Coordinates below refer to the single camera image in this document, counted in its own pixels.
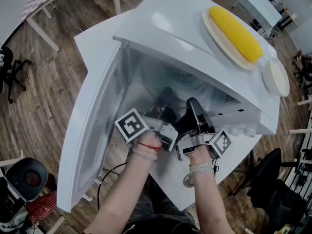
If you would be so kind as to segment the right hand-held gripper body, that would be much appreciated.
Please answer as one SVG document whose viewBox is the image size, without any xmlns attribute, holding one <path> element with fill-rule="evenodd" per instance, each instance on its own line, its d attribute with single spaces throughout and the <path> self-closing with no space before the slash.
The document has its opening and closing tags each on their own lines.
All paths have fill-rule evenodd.
<svg viewBox="0 0 312 234">
<path fill-rule="evenodd" d="M 229 149 L 232 141 L 224 129 L 217 133 L 203 133 L 195 136 L 186 135 L 176 144 L 176 154 L 179 161 L 184 161 L 184 156 L 192 153 L 200 145 L 210 147 L 212 159 L 221 158 Z"/>
</svg>

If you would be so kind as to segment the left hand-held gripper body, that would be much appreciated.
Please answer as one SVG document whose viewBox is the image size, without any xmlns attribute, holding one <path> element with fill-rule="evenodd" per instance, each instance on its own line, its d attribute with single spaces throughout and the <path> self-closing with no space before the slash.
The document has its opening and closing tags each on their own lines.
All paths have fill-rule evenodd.
<svg viewBox="0 0 312 234">
<path fill-rule="evenodd" d="M 126 143 L 133 141 L 146 131 L 156 133 L 159 141 L 166 145 L 165 150 L 171 152 L 178 137 L 172 124 L 161 119 L 141 115 L 135 108 L 115 121 L 115 126 Z"/>
</svg>

